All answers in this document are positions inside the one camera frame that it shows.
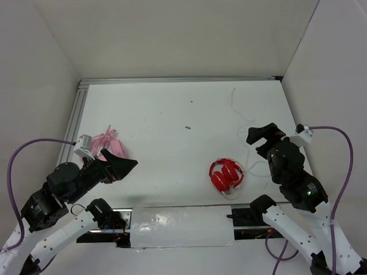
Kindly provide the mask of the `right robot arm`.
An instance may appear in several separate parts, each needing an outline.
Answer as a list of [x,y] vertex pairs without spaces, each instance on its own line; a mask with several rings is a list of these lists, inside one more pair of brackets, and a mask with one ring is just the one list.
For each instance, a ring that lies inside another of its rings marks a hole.
[[299,124],[295,134],[288,136],[270,123],[249,128],[246,139],[249,145],[266,140],[256,152],[267,160],[272,181],[312,233],[303,230],[268,195],[250,204],[251,220],[279,232],[304,257],[312,274],[366,274],[366,259],[353,249],[335,220],[341,197],[331,204],[320,181],[304,170],[305,156],[300,148],[311,143],[315,129]]

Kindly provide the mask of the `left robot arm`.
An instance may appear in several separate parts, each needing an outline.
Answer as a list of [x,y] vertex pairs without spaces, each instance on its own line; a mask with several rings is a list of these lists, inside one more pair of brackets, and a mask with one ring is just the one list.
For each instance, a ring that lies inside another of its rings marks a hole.
[[137,160],[120,158],[107,149],[104,160],[84,159],[58,165],[42,188],[33,193],[20,211],[20,220],[1,251],[1,274],[40,274],[71,242],[86,232],[126,228],[126,221],[102,198],[94,199],[74,219],[50,236],[46,233],[67,215],[74,204],[98,183],[111,184],[125,178]]

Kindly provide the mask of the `red headphones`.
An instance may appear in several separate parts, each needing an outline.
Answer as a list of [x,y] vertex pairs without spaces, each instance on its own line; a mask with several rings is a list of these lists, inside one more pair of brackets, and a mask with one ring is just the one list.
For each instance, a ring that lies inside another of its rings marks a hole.
[[244,169],[235,160],[219,158],[209,167],[209,178],[214,187],[221,193],[237,188],[244,179]]

